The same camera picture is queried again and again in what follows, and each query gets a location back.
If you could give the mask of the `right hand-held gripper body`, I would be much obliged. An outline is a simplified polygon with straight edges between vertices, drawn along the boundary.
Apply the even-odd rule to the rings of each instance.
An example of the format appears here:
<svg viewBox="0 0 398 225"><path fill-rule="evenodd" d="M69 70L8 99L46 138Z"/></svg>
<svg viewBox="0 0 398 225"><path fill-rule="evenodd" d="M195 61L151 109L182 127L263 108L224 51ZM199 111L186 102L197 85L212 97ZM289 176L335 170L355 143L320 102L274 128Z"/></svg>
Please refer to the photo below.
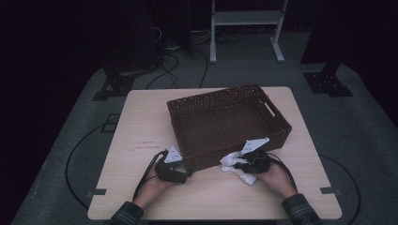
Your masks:
<svg viewBox="0 0 398 225"><path fill-rule="evenodd" d="M261 147L269 142L269 138L248 140L240 151L241 157L249 160L251 166L245 173L266 173L269 169L270 158L268 154L261 150Z"/></svg>

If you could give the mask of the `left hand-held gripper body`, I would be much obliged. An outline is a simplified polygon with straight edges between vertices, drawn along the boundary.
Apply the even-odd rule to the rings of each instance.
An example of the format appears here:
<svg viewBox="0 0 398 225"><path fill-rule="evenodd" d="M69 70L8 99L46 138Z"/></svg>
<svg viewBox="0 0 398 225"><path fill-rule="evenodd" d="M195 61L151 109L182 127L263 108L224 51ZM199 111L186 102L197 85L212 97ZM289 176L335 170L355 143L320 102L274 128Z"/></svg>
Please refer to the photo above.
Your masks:
<svg viewBox="0 0 398 225"><path fill-rule="evenodd" d="M186 176L185 172L181 171L183 168L183 157L174 146L166 149L161 154L162 157L155 166L157 176L162 181L179 183L180 177Z"/></svg>

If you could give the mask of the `white cloth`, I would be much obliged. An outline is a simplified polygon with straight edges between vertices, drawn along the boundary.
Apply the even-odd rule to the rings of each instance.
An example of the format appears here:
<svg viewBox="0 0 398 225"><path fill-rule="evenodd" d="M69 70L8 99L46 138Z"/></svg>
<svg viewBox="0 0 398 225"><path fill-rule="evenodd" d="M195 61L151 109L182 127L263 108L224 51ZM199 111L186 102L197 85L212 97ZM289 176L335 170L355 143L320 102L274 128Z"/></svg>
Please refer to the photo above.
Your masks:
<svg viewBox="0 0 398 225"><path fill-rule="evenodd" d="M246 163L246 160L241 158L241 154L239 152L228 154L220 160L220 163L221 169L224 173L234 173L247 185L251 186L256 181L256 177L254 175L245 173L241 169L236 169L234 167L234 165L237 163Z"/></svg>

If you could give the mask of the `brown woven basket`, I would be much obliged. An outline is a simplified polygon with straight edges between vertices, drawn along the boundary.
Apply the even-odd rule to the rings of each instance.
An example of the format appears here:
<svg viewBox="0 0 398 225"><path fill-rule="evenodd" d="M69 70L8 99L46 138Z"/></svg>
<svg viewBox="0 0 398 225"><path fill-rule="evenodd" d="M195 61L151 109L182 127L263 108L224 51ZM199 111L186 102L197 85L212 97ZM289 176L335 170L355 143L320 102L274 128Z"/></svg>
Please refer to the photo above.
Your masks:
<svg viewBox="0 0 398 225"><path fill-rule="evenodd" d="M268 138L263 151L283 147L292 126L256 84L167 102L183 162L190 173L220 164L248 140Z"/></svg>

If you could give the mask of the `person's left hand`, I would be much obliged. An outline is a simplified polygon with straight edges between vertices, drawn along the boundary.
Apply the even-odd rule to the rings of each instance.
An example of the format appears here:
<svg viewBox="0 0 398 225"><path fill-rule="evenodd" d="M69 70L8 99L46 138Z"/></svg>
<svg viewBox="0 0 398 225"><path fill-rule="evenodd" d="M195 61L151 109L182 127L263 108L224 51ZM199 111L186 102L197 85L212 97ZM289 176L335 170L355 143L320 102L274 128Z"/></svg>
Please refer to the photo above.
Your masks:
<svg viewBox="0 0 398 225"><path fill-rule="evenodd" d="M141 186L138 195L133 198L132 202L145 210L150 204L156 201L168 188L174 186L175 183L162 181L157 176L154 169L151 169L144 184Z"/></svg>

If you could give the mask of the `person's right hand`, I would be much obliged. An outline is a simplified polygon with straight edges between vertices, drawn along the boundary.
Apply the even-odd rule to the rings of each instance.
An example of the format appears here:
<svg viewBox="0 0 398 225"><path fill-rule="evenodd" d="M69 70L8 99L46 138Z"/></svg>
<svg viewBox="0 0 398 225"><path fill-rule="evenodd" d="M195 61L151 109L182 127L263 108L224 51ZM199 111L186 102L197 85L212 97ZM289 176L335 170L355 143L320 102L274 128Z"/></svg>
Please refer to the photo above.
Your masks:
<svg viewBox="0 0 398 225"><path fill-rule="evenodd" d="M283 168L275 163L270 164L267 172L256 173L255 176L284 200L298 193Z"/></svg>

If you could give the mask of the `black stand base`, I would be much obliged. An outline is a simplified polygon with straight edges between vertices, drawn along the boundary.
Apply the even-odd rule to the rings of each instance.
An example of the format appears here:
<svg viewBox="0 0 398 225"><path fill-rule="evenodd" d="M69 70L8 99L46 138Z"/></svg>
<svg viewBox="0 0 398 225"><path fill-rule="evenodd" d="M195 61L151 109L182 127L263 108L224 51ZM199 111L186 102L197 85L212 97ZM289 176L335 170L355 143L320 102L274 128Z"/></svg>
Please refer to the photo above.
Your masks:
<svg viewBox="0 0 398 225"><path fill-rule="evenodd" d="M108 98L125 97L131 90L134 79L130 75L121 75L116 69L110 67L106 67L104 72L106 79L93 100L104 101Z"/></svg>
<svg viewBox="0 0 398 225"><path fill-rule="evenodd" d="M340 63L326 63L321 71L303 74L314 94L328 94L332 98L352 97L351 91L336 75L339 66Z"/></svg>

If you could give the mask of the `white metal stand frame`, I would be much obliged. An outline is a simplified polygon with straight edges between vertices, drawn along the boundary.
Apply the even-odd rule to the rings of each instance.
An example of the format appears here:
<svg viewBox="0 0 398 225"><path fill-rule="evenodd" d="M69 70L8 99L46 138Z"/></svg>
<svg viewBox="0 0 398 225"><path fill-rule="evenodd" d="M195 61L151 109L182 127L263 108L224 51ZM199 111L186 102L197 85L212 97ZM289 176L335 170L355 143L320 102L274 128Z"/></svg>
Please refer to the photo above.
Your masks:
<svg viewBox="0 0 398 225"><path fill-rule="evenodd" d="M279 38L283 27L288 0L283 0L278 10L256 10L256 11L218 11L216 0L211 0L210 19L210 44L209 61L217 62L216 28L220 26L245 26L245 25L275 25L276 31L271 37L270 43L279 63L284 62L283 53L279 46Z"/></svg>

